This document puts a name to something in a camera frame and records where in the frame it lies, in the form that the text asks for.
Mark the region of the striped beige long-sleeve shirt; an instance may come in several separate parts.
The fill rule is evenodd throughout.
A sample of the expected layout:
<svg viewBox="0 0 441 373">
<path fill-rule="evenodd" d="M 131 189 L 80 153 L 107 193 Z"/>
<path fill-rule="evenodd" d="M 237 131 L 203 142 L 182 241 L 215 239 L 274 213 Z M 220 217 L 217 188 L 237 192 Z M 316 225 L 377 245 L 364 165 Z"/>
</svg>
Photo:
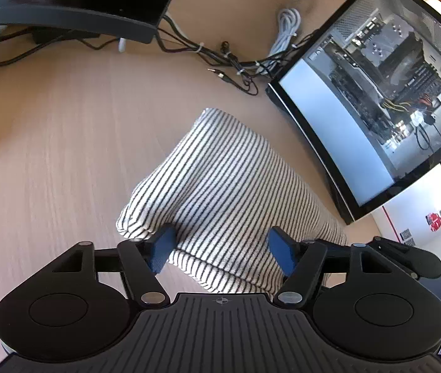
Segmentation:
<svg viewBox="0 0 441 373">
<path fill-rule="evenodd" d="M 177 232 L 169 262 L 213 293 L 274 294 L 283 271 L 269 251 L 279 227 L 296 241 L 347 241 L 338 220 L 269 142 L 234 116 L 206 109 L 135 188 L 117 231 L 142 242 Z"/>
</svg>

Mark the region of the white paper envelope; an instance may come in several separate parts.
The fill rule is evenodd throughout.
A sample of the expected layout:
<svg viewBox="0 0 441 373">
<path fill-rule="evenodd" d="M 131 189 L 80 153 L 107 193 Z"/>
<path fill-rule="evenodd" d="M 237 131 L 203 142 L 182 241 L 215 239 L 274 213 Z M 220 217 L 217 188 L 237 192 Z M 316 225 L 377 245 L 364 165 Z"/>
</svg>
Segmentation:
<svg viewBox="0 0 441 373">
<path fill-rule="evenodd" d="M 372 212 L 383 237 L 408 242 L 441 260 L 441 165 Z"/>
</svg>

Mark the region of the white glass-panel PC case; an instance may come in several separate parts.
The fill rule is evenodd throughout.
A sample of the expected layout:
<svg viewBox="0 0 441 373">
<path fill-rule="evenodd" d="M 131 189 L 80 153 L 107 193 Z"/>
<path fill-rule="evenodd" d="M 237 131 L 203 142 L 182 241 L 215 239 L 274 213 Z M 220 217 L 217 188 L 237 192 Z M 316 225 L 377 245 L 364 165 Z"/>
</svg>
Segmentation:
<svg viewBox="0 0 441 373">
<path fill-rule="evenodd" d="M 441 163 L 441 14 L 347 0 L 269 83 L 353 223 Z"/>
</svg>

